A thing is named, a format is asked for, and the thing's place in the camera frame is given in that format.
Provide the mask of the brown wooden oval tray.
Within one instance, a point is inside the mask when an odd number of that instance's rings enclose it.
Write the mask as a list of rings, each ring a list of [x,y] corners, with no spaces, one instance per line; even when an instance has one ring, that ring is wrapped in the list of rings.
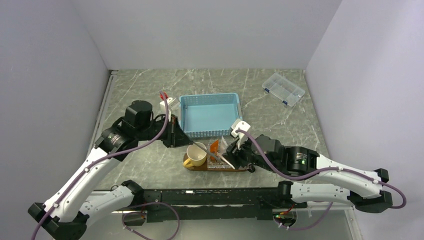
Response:
[[[246,170],[233,169],[224,161],[210,161],[210,156],[206,156],[206,161],[201,166],[187,168],[190,171],[197,172],[246,172]]]

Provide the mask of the clear acrylic toothbrush holder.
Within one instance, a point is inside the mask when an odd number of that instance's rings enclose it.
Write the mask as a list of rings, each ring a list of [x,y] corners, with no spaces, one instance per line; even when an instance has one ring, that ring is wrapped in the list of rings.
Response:
[[[213,158],[207,156],[207,168],[209,170],[233,170],[228,164],[222,160],[215,161]]]

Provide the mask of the orange capped toothpaste tube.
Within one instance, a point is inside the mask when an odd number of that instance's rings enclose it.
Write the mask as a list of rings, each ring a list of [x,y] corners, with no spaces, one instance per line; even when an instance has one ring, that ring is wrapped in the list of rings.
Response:
[[[210,145],[209,150],[212,154],[214,154],[215,156],[218,156],[218,153],[219,153],[219,140],[218,139]]]

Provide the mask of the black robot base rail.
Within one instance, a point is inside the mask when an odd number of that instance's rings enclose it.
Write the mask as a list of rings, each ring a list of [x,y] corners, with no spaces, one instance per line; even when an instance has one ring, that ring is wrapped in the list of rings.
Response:
[[[145,189],[123,210],[143,210],[148,223],[180,220],[272,220],[278,211],[305,209],[280,187]]]

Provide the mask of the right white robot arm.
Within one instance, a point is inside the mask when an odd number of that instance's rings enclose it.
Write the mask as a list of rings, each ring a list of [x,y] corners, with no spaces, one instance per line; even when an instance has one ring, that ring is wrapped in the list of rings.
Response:
[[[285,178],[275,194],[276,203],[287,208],[306,202],[335,202],[378,214],[393,208],[392,194],[383,189],[388,171],[346,166],[301,146],[283,146],[261,134],[243,144],[236,140],[222,154],[235,169],[254,172],[260,167]]]

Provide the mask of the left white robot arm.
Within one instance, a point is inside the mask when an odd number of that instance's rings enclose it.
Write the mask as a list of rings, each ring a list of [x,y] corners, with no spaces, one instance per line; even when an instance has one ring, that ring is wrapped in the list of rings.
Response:
[[[87,228],[109,213],[143,204],[155,205],[161,195],[144,190],[133,180],[126,180],[115,190],[89,200],[99,182],[129,153],[144,148],[156,140],[168,148],[192,143],[179,125],[180,101],[168,98],[160,103],[162,114],[154,116],[152,105],[136,100],[124,116],[104,130],[88,157],[67,183],[45,202],[33,203],[28,213],[54,239],[78,240]]]

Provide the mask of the purple ceramic mug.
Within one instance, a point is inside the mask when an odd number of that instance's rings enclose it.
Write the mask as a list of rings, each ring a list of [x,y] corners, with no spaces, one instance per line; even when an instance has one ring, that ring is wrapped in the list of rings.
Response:
[[[244,171],[248,171],[250,173],[254,173],[256,171],[256,168],[253,164],[247,164],[246,166],[243,167]]]

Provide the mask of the light blue plastic basket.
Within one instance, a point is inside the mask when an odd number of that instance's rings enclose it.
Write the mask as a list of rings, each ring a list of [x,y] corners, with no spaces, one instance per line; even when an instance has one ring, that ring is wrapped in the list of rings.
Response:
[[[185,134],[192,139],[229,136],[236,119],[243,119],[239,95],[213,93],[179,97],[183,130],[184,105],[188,106],[188,126]]]

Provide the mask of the yellow ceramic mug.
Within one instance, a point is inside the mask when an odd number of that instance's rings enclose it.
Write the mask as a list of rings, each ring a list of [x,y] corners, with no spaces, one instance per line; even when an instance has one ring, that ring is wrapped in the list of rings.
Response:
[[[182,163],[185,168],[200,167],[207,159],[206,146],[201,142],[194,142],[186,149],[186,157]]]

